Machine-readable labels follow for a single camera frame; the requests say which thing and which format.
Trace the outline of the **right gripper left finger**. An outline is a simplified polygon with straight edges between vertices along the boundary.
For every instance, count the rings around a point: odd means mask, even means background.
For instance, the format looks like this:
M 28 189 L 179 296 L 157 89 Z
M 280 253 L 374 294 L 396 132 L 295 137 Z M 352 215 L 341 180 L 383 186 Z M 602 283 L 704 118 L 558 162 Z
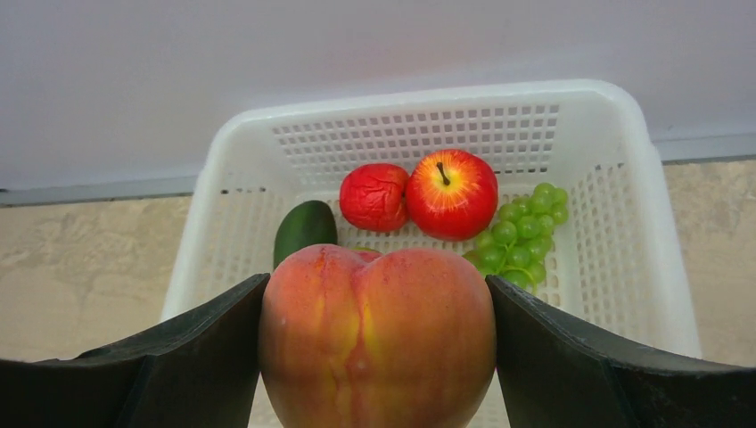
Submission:
M 268 279 L 73 359 L 3 360 L 2 426 L 247 426 Z

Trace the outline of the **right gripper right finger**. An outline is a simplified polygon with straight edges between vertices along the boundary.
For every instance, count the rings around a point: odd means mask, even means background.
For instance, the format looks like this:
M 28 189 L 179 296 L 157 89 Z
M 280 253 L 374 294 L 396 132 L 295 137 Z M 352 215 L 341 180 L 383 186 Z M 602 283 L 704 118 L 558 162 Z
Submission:
M 752 427 L 755 371 L 659 350 L 488 276 L 513 427 Z

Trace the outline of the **fake peach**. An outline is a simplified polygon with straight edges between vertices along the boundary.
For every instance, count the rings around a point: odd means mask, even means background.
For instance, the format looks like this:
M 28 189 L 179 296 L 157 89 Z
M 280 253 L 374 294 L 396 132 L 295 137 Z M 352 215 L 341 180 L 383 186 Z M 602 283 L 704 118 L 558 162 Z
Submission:
M 451 251 L 309 246 L 270 277 L 258 353 L 285 427 L 464 427 L 495 369 L 491 294 Z

